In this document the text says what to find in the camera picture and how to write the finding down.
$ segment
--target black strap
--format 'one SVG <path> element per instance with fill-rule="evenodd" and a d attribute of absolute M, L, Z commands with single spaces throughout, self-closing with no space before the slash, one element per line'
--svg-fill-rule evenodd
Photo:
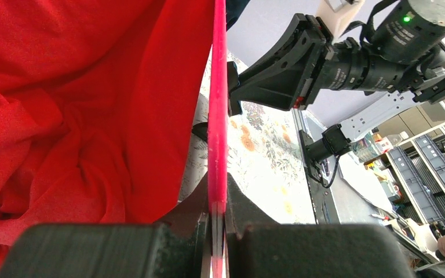
<path fill-rule="evenodd" d="M 434 61 L 434 59 L 437 57 L 437 55 L 441 52 L 441 47 L 439 45 L 436 45 L 432 48 L 432 50 L 429 52 L 429 57 L 421 64 L 421 72 L 422 74 L 426 74 L 428 67 L 430 64 Z"/>
<path fill-rule="evenodd" d="M 346 34 L 347 32 L 349 32 L 352 29 L 355 29 L 359 26 L 362 27 L 360 36 L 359 36 L 359 41 L 361 43 L 361 45 L 364 43 L 364 39 L 367 40 L 367 42 L 371 42 L 371 39 L 374 35 L 374 32 L 376 31 L 374 29 L 374 21 L 373 18 L 374 16 L 379 13 L 380 11 L 386 9 L 388 6 L 390 6 L 391 4 L 397 2 L 398 0 L 383 0 L 379 3 L 377 3 L 373 10 L 371 11 L 371 14 L 369 15 L 369 18 L 367 19 L 367 23 L 364 23 L 362 21 L 353 21 L 349 24 L 349 26 L 347 26 L 347 28 L 345 29 L 344 34 Z"/>
<path fill-rule="evenodd" d="M 229 61 L 227 64 L 228 68 L 228 91 L 231 93 L 234 89 L 239 86 L 239 76 L 238 67 L 234 61 Z M 207 143 L 207 130 L 209 124 L 207 122 L 198 123 L 192 127 L 192 134 L 202 139 L 202 141 Z"/>

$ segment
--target white shelving unit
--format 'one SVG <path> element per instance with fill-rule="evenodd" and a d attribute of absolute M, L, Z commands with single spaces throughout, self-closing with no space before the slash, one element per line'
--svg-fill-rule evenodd
<path fill-rule="evenodd" d="M 435 192 L 435 194 L 433 194 L 433 196 L 435 196 L 434 199 L 437 201 L 437 204 L 439 204 L 438 207 L 440 207 L 440 210 L 445 213 L 445 182 L 443 182 L 443 180 L 445 180 L 445 176 L 442 176 L 442 174 L 441 174 L 443 170 L 445 171 L 445 168 L 439 167 L 437 165 L 433 166 L 430 161 L 430 159 L 432 160 L 432 158 L 428 157 L 425 152 L 425 149 L 423 150 L 422 147 L 419 146 L 419 143 L 423 143 L 422 142 L 423 140 L 419 141 L 420 140 L 419 138 L 425 138 L 423 136 L 425 136 L 426 134 L 429 134 L 435 130 L 440 130 L 443 134 L 442 137 L 445 137 L 445 122 L 443 122 L 442 124 L 439 124 L 435 127 L 432 127 L 431 129 L 426 130 L 425 132 L 423 132 L 421 134 L 418 134 L 414 137 L 409 138 L 408 140 L 402 142 L 401 145 L 407 144 L 409 142 L 412 143 L 419 158 L 425 164 L 425 166 L 428 170 L 428 173 L 432 176 L 435 183 L 437 183 L 439 188 L 441 189 L 440 192 Z M 435 144 L 431 144 L 431 145 L 433 145 L 433 146 L 429 146 L 429 147 L 437 149 L 437 146 Z M 413 211 L 415 211 L 415 213 L 417 213 L 418 219 L 420 219 L 423 224 L 427 223 L 428 220 L 426 219 L 426 216 L 423 214 L 420 204 L 415 200 L 414 194 L 409 189 L 409 185 L 407 184 L 408 182 L 402 177 L 402 174 L 401 174 L 400 170 L 398 169 L 397 165 L 395 165 L 394 161 L 392 161 L 392 159 L 393 159 L 392 156 L 390 154 L 387 154 L 386 156 L 390 161 L 393 171 L 395 172 L 396 176 L 399 179 L 398 180 L 398 182 L 400 183 L 399 185 L 402 187 L 403 192 L 407 195 L 407 197 L 410 201 Z"/>

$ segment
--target table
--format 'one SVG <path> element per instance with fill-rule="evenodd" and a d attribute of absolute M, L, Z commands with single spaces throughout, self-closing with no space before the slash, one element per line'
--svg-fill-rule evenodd
<path fill-rule="evenodd" d="M 239 72 L 247 66 L 228 53 Z M 194 124 L 207 121 L 210 86 L 210 59 L 204 73 Z M 228 125 L 228 171 L 242 192 L 264 212 L 280 223 L 314 224 L 296 127 L 314 140 L 321 138 L 324 126 L 309 112 L 278 111 L 253 103 L 243 103 L 243 115 L 230 118 Z M 207 145 L 192 136 L 180 200 L 187 197 L 207 171 Z M 330 159 L 331 171 L 335 161 Z M 372 223 L 378 210 L 367 203 L 340 177 L 330 189 L 316 188 L 313 199 L 317 212 L 326 211 L 330 223 Z"/>
<path fill-rule="evenodd" d="M 297 123 L 297 128 L 303 128 L 315 141 L 320 139 L 326 128 L 310 112 L 304 111 L 300 114 L 302 115 L 302 121 L 301 124 Z M 329 162 L 330 172 L 332 172 L 335 158 L 330 157 Z M 370 216 L 370 214 L 377 214 L 378 209 L 365 201 L 349 184 L 338 177 L 338 173 L 330 189 L 319 189 L 315 195 L 316 197 L 313 197 L 313 199 L 317 211 L 324 203 L 332 223 L 379 224 L 381 222 Z"/>
<path fill-rule="evenodd" d="M 238 71 L 247 67 L 228 54 Z M 197 103 L 194 124 L 207 121 L 210 59 Z M 242 192 L 280 223 L 314 224 L 311 198 L 292 113 L 253 103 L 243 103 L 243 115 L 228 125 L 228 171 Z M 207 172 L 207 145 L 192 136 L 180 192 L 188 196 Z"/>

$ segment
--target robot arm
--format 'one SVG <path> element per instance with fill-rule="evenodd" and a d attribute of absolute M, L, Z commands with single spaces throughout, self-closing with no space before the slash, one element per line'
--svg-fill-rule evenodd
<path fill-rule="evenodd" d="M 384 0 L 375 6 L 359 42 L 334 40 L 363 1 L 322 1 L 321 17 L 296 14 L 274 47 L 237 82 L 230 80 L 230 115 L 241 113 L 240 101 L 281 110 L 306 109 L 320 89 L 385 92 L 379 101 L 340 123 L 345 138 L 356 141 L 410 107 L 445 99 L 445 1 L 399 1 L 374 30 L 373 15 L 394 2 Z M 429 5 L 443 9 L 425 8 Z"/>

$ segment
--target bottle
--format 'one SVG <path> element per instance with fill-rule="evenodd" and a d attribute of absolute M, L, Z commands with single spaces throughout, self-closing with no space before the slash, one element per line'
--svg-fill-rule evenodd
<path fill-rule="evenodd" d="M 352 144 L 352 151 L 358 156 L 359 161 L 364 163 L 397 147 L 405 139 L 408 139 L 408 134 L 405 131 L 400 134 L 391 134 L 377 140 L 374 140 L 373 133 L 369 132 L 363 139 Z"/>

